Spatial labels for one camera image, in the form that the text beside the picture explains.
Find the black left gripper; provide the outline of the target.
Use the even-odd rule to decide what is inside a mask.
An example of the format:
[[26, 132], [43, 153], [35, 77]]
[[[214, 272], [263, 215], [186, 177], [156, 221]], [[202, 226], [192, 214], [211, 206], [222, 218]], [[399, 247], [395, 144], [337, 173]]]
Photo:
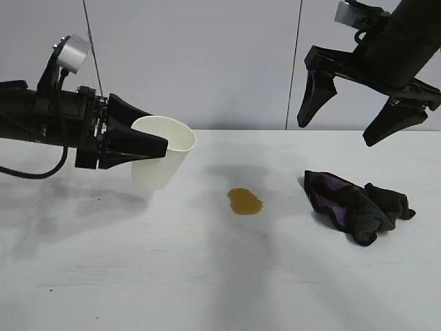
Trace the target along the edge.
[[53, 146], [61, 146], [66, 141], [76, 150], [77, 168], [95, 170], [99, 162], [99, 169], [107, 170], [122, 163], [160, 159], [166, 155], [167, 139], [131, 129], [137, 119], [152, 114], [132, 106], [117, 94], [110, 93], [108, 98], [108, 114], [116, 121], [109, 121], [102, 148], [102, 135], [97, 130], [105, 114], [107, 98], [81, 86], [77, 92], [61, 92], [60, 101], [67, 139], [63, 138], [56, 114], [57, 99], [36, 97], [34, 141]]

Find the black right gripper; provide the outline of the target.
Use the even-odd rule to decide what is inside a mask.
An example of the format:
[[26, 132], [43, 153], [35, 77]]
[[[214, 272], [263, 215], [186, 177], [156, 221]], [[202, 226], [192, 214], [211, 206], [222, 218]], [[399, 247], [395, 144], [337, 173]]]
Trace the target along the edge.
[[364, 131], [369, 147], [427, 120], [425, 108], [440, 106], [440, 90], [416, 76], [440, 49], [440, 2], [401, 1], [393, 12], [387, 12], [359, 1], [340, 1], [334, 20], [356, 29], [357, 46], [352, 52], [318, 46], [310, 49], [305, 58], [308, 74], [298, 126], [306, 128], [337, 95], [335, 77], [399, 101], [386, 102]]

